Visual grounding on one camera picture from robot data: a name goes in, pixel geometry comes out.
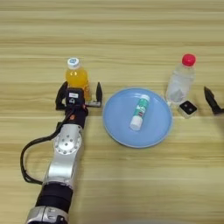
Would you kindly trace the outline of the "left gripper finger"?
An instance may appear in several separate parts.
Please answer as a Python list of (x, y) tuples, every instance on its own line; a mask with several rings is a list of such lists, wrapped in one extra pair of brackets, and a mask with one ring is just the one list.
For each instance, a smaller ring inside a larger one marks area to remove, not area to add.
[(59, 88), (59, 91), (56, 96), (55, 104), (57, 110), (64, 110), (66, 108), (66, 106), (62, 103), (62, 101), (66, 97), (66, 91), (67, 91), (67, 82), (65, 81)]
[(100, 82), (97, 83), (96, 87), (96, 100), (102, 102), (102, 86)]

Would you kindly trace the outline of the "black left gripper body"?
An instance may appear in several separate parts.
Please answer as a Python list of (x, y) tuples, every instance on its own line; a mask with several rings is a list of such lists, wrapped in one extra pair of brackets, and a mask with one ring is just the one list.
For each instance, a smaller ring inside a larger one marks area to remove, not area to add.
[(100, 101), (91, 101), (82, 104), (63, 104), (57, 103), (56, 109), (63, 110), (65, 112), (65, 119), (62, 122), (59, 122), (57, 127), (64, 124), (76, 124), (84, 128), (85, 121), (88, 116), (89, 108), (100, 108), (102, 103)]

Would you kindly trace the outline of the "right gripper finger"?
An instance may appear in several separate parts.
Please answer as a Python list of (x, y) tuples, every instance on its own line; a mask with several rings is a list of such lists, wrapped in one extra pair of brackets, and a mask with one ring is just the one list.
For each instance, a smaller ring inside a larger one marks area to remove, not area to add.
[(211, 110), (213, 111), (213, 113), (215, 115), (217, 115), (218, 112), (220, 111), (220, 106), (218, 105), (218, 103), (214, 99), (214, 94), (207, 87), (204, 87), (204, 94), (205, 94), (205, 97), (206, 97), (206, 101), (209, 104)]

